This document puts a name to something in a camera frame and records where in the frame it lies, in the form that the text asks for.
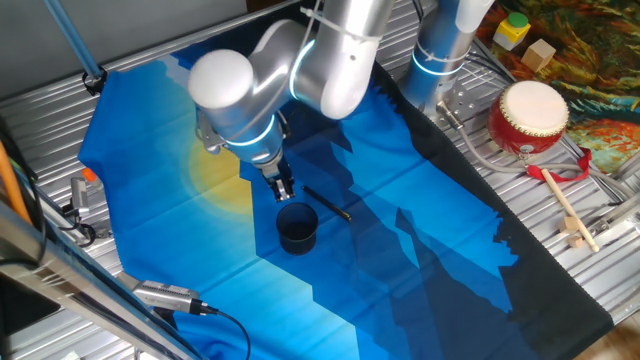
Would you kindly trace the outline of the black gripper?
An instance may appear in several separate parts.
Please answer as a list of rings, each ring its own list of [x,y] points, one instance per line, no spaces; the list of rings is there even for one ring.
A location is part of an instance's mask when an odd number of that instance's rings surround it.
[[[262,177],[274,192],[277,202],[294,197],[294,179],[290,166],[285,158],[272,159],[257,165]]]

